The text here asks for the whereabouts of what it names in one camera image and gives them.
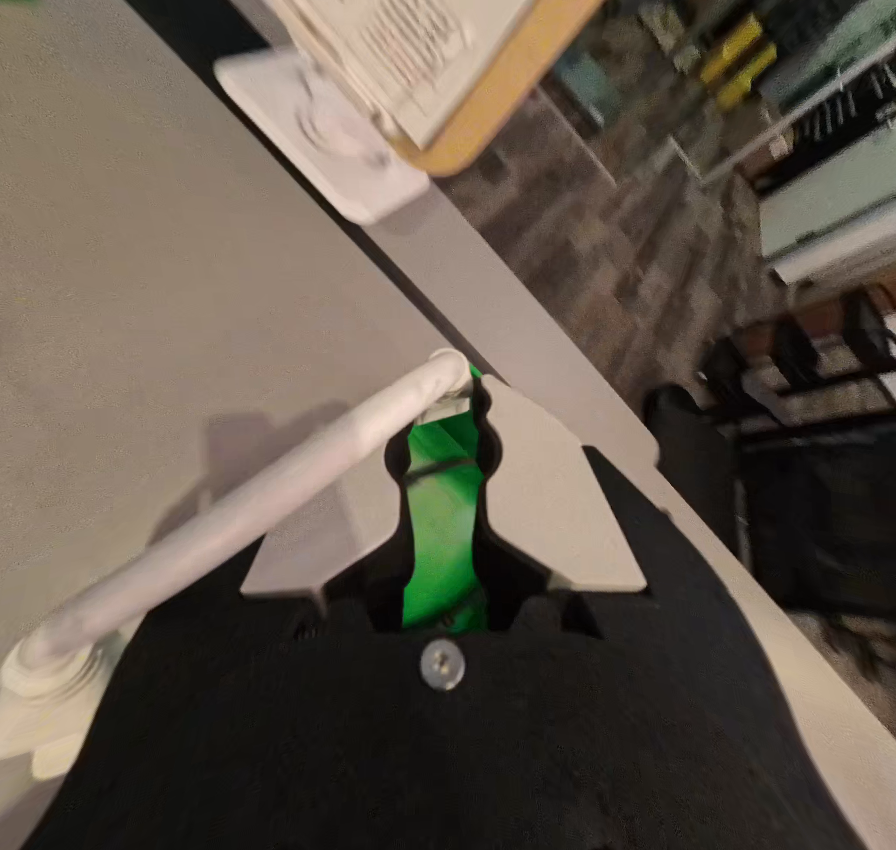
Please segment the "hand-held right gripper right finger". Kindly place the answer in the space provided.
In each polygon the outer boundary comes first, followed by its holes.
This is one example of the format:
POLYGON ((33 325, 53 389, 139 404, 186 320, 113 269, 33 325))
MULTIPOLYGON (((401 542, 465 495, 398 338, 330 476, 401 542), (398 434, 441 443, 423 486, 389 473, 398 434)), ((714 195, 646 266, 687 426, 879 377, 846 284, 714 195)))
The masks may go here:
POLYGON ((487 537, 550 588, 643 592, 647 579, 580 439, 492 375, 479 379, 473 411, 487 537))

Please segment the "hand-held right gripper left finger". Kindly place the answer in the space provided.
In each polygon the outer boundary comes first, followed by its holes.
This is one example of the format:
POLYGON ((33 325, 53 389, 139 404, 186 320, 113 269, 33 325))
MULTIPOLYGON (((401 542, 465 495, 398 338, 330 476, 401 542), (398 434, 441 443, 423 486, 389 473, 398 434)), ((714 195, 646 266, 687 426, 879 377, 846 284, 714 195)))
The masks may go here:
POLYGON ((402 606, 415 569, 404 427, 360 464, 286 516, 263 537, 240 586, 253 600, 304 599, 326 606, 360 597, 402 606))

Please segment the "yellow storage box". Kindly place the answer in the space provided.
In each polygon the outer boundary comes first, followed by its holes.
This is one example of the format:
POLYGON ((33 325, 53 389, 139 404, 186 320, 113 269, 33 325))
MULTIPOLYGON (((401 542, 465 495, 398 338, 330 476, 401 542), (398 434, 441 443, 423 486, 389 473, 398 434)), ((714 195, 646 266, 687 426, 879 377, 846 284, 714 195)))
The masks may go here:
POLYGON ((714 97, 717 109, 726 114, 739 107, 750 96, 754 82, 777 59, 778 49, 773 42, 756 50, 720 85, 714 97))
POLYGON ((716 83, 763 36, 763 25, 756 15, 745 16, 713 49, 700 66, 699 80, 705 87, 716 83))

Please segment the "green plastic object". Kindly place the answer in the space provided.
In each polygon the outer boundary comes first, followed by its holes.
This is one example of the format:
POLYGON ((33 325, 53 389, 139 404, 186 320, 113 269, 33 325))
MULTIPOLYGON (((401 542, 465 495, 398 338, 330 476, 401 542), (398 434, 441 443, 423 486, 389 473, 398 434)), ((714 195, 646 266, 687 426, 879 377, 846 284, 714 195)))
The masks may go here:
POLYGON ((469 408, 414 425, 403 484, 414 541, 414 570, 404 588, 402 629, 448 633, 481 629, 484 591, 473 566, 479 488, 479 434, 469 408))

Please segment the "storage shelf rack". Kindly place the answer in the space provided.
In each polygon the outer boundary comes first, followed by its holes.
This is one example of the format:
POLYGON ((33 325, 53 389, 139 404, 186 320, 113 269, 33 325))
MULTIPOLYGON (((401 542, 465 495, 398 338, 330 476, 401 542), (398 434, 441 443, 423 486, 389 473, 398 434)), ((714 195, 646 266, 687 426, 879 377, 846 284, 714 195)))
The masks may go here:
POLYGON ((889 33, 885 0, 608 0, 539 94, 617 182, 668 147, 705 179, 889 33), (710 87, 703 58, 746 15, 763 36, 710 87), (773 42, 778 59, 723 114, 720 85, 773 42))

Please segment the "dark furniture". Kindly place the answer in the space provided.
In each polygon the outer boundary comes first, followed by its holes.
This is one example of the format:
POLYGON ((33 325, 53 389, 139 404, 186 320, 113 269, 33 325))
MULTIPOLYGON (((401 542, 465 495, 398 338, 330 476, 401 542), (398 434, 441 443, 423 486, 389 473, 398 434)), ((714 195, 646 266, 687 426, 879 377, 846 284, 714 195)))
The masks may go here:
POLYGON ((779 605, 894 622, 894 284, 714 341, 644 397, 659 470, 779 605))

